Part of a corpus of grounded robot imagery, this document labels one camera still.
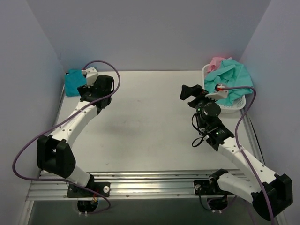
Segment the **teal t shirt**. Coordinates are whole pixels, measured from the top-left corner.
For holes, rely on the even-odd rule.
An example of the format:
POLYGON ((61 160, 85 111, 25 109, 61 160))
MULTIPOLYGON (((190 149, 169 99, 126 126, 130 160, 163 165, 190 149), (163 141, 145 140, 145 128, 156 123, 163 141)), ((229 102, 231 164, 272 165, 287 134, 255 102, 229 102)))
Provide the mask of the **teal t shirt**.
POLYGON ((79 96, 78 87, 86 85, 86 78, 83 76, 82 71, 78 69, 70 69, 64 75, 64 89, 67 97, 79 96))

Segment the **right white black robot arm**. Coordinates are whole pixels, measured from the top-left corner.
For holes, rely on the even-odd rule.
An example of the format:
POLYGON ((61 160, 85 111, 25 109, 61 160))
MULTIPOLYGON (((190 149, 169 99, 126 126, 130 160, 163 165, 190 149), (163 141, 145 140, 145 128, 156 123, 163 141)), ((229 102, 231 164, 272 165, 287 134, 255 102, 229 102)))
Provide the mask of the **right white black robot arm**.
POLYGON ((231 132, 221 121, 221 108, 217 101, 225 99, 232 88, 217 84, 209 93, 200 85, 182 85, 180 100, 190 96, 194 100, 188 106, 195 109, 192 126, 199 134, 200 143, 206 142, 217 153, 226 157, 247 180, 237 178, 225 169, 209 176, 211 192, 229 192, 251 203, 258 215, 274 222, 274 218, 293 203, 291 178, 269 169, 239 142, 238 132, 231 132))

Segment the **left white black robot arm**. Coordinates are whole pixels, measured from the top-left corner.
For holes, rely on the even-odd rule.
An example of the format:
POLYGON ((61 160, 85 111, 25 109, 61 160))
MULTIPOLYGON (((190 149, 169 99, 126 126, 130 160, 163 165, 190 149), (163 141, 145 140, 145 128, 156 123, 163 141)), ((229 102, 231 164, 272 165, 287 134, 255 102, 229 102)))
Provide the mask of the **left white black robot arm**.
POLYGON ((76 165, 71 147, 86 125, 111 103, 112 98, 108 97, 89 105, 113 93, 114 79, 108 75, 99 75, 92 86, 81 86, 78 91, 81 98, 72 112, 75 116, 48 136, 42 135, 38 138, 37 165, 41 170, 77 184, 79 193, 90 196, 95 190, 92 175, 76 165))

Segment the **white plastic basket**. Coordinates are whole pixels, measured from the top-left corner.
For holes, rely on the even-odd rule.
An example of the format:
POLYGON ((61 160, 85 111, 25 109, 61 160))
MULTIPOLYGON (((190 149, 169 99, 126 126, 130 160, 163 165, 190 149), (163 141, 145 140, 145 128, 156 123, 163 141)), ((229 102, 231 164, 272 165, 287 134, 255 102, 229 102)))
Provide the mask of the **white plastic basket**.
MULTIPOLYGON (((208 67, 209 67, 209 64, 203 66, 203 68, 202 68, 202 82, 203 82, 203 87, 204 88, 206 88, 205 84, 204 84, 204 79, 208 74, 208 72, 207 72, 208 67)), ((242 108, 245 107, 245 105, 246 105, 246 97, 245 96, 242 96, 242 97, 236 99, 233 102, 233 105, 231 105, 231 106, 226 106, 226 105, 219 104, 219 106, 221 108, 221 113, 233 113, 235 111, 241 110, 242 108)))

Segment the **pink t shirt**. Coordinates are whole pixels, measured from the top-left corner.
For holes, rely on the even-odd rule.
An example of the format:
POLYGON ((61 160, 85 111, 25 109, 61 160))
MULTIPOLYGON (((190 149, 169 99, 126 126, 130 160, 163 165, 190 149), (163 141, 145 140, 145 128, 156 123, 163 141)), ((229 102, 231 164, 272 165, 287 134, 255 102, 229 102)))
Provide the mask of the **pink t shirt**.
POLYGON ((231 59, 232 59, 232 57, 229 57, 229 58, 213 57, 211 59, 211 62, 209 63, 209 67, 207 69, 207 72, 210 73, 210 72, 218 70, 220 68, 221 62, 223 60, 231 60, 231 59))

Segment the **mint green t shirt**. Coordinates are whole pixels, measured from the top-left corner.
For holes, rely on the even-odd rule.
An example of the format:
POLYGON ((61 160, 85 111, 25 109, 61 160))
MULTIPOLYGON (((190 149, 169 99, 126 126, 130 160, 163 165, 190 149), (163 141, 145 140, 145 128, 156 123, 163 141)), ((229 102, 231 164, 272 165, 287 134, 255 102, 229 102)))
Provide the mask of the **mint green t shirt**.
POLYGON ((224 106, 232 106, 234 101, 244 95, 253 93, 250 87, 253 86, 250 73, 246 67, 233 60, 222 60, 219 69, 209 72, 204 79, 205 89, 212 93, 217 84, 223 84, 226 87, 242 87, 240 89, 229 90, 226 99, 221 99, 217 103, 224 106))

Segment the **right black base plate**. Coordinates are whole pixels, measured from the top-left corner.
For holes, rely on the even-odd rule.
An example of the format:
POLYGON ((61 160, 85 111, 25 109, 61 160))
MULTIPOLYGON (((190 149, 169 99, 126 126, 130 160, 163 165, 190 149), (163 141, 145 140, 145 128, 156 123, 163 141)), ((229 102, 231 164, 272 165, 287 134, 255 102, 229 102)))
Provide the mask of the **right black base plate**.
POLYGON ((210 184, 209 180, 194 180, 195 195, 233 195, 233 193, 220 190, 210 184))

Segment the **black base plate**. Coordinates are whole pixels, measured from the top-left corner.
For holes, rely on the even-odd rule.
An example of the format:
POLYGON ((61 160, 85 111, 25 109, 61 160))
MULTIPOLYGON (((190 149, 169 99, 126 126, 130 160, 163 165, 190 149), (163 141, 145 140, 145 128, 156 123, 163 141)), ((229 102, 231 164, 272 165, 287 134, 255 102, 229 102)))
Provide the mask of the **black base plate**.
MULTIPOLYGON (((110 182, 90 182, 85 188, 88 188, 94 192, 101 194, 104 197, 110 195, 110 182)), ((90 192, 82 187, 78 187, 75 184, 69 183, 67 190, 68 198, 86 198, 97 196, 95 193, 90 192)))
POLYGON ((220 190, 210 184, 209 180, 194 180, 195 195, 233 195, 233 193, 220 190))

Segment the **aluminium rail frame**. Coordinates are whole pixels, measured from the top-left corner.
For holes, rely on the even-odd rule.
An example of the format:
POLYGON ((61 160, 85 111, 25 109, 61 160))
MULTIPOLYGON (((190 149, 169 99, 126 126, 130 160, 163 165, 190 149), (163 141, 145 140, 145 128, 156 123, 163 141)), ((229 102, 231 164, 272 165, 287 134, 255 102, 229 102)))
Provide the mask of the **aluminium rail frame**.
MULTIPOLYGON (((94 182, 110 182, 113 195, 190 195, 194 180, 207 180, 220 168, 247 177, 207 143, 190 144, 196 133, 194 110, 181 101, 181 86, 203 85, 201 71, 121 72, 112 103, 94 117, 71 147, 76 165, 94 182)), ((61 97, 58 126, 72 119, 80 98, 61 97)), ((42 170, 47 191, 67 181, 42 170)))

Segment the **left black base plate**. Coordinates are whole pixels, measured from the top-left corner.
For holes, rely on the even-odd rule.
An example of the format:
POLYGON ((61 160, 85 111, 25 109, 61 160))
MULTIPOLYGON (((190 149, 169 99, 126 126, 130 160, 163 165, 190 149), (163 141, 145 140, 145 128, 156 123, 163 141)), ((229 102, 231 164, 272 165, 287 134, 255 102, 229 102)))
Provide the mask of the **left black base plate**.
MULTIPOLYGON (((101 194, 104 197, 110 195, 110 182, 90 182, 85 188, 88 188, 94 192, 101 194)), ((90 192, 82 187, 78 187, 75 184, 69 183, 67 190, 68 198, 86 198, 97 196, 95 193, 90 192)))

